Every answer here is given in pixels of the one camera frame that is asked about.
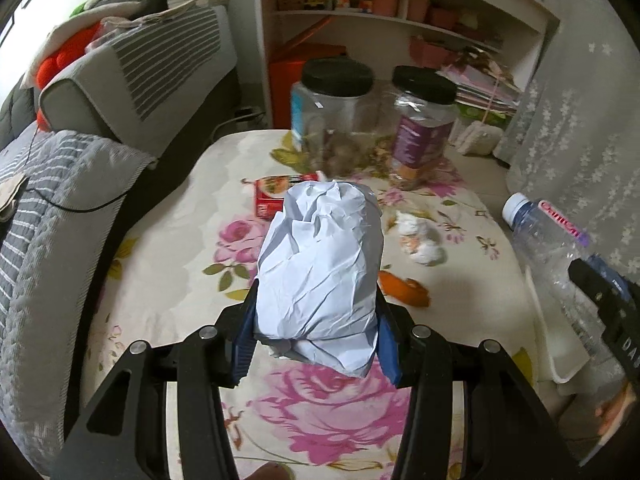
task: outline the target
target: black device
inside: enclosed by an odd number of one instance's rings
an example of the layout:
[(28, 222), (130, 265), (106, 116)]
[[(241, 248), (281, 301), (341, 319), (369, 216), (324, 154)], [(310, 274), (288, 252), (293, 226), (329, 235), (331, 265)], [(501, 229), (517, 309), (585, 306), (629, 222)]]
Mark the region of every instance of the black device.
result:
[[(582, 260), (571, 280), (598, 307), (603, 340), (639, 393), (636, 304)], [(183, 342), (152, 348), (132, 343), (81, 413), (54, 466), (52, 480), (168, 480), (166, 384), (177, 381), (178, 432), (186, 480), (238, 480), (219, 387), (238, 385), (249, 369), (258, 281), (243, 303)], [(535, 391), (497, 341), (477, 348), (447, 342), (378, 290), (377, 354), (385, 375), (411, 387), (410, 408), (393, 480), (446, 480), (452, 383), (465, 385), (465, 480), (612, 480), (640, 473), (640, 408), (636, 404), (609, 442), (585, 466), (571, 457)]]

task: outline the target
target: shelf compartment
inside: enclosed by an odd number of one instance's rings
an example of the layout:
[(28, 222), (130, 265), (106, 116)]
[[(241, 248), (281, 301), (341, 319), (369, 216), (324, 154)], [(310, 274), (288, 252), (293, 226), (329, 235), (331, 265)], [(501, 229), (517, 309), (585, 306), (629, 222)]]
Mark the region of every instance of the shelf compartment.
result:
[(365, 18), (365, 19), (368, 18), (370, 20), (383, 20), (386, 22), (403, 23), (411, 27), (432, 30), (433, 32), (438, 32), (440, 34), (443, 34), (444, 36), (449, 36), (451, 38), (456, 38), (457, 40), (466, 41), (469, 44), (480, 46), (490, 52), (495, 52), (495, 53), (500, 52), (500, 49), (498, 48), (485, 44), (481, 41), (472, 40), (471, 38), (462, 36), (462, 34), (458, 34), (456, 32), (453, 32), (452, 30), (447, 30), (446, 28), (434, 27), (433, 25), (429, 25), (428, 23), (411, 22), (409, 20), (404, 20), (402, 18), (389, 18), (387, 16), (367, 14), (365, 12), (344, 12), (344, 11), (336, 11), (336, 10), (278, 10), (276, 11), (277, 16), (296, 16), (296, 15), (311, 16), (314, 14), (318, 16), (338, 16), (341, 18)]

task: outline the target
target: jar label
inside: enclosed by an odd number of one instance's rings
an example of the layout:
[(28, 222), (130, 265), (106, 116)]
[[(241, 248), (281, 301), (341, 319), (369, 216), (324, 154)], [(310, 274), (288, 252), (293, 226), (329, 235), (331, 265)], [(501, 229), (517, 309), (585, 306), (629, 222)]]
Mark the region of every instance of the jar label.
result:
[(305, 122), (302, 117), (302, 97), (294, 92), (291, 93), (291, 135), (293, 146), (302, 150), (302, 135), (305, 129)]
[(442, 156), (452, 128), (453, 122), (429, 127), (403, 117), (394, 141), (393, 169), (403, 178), (415, 178), (421, 167)]

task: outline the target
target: black jar lid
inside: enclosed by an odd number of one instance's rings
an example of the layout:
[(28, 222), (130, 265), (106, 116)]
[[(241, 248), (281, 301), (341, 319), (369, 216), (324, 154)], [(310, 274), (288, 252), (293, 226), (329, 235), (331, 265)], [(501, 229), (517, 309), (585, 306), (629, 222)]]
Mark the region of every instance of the black jar lid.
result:
[(302, 69), (302, 84), (312, 92), (333, 97), (360, 97), (373, 87), (373, 72), (345, 56), (310, 59)]
[(393, 84), (403, 92), (418, 99), (438, 105), (450, 105), (456, 100), (458, 87), (431, 68), (417, 66), (396, 66)]

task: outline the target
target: lace curtain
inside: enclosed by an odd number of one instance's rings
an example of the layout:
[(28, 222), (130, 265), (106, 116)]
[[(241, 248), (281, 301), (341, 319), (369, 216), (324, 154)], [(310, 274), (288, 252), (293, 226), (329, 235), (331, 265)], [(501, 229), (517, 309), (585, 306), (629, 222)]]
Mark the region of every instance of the lace curtain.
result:
[(640, 279), (640, 54), (607, 0), (562, 21), (494, 155), (507, 185), (555, 203), (593, 249)]

